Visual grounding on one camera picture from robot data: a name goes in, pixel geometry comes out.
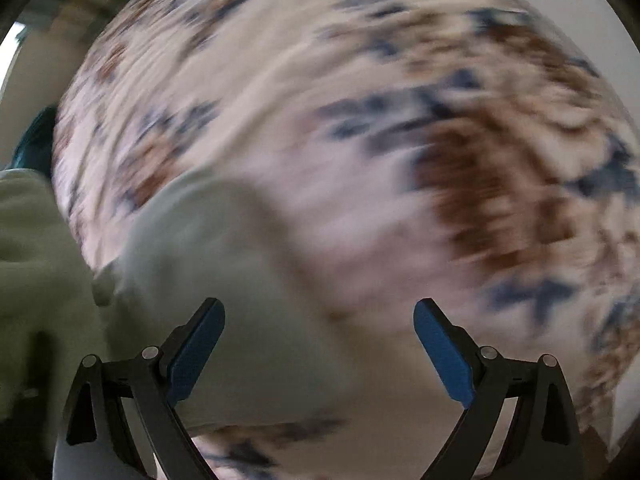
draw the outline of blanket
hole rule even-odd
[[[581,428],[608,415],[640,348],[636,153],[520,0],[131,0],[60,104],[53,183],[95,270],[185,171],[255,189],[363,386],[203,449],[232,478],[400,479],[459,415],[412,330],[425,296],[505,355],[556,355]]]

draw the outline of patterned bedsheet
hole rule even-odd
[[[337,327],[410,368],[408,313],[434,297],[505,354],[558,356],[586,428],[640,348],[634,139],[589,62],[518,0],[131,0],[60,105],[54,187],[99,270],[177,175],[249,183]],[[411,387],[379,366],[374,383]],[[349,424],[227,428],[235,443],[209,455],[287,478],[324,437],[343,466]],[[251,463],[257,446],[276,458]]]

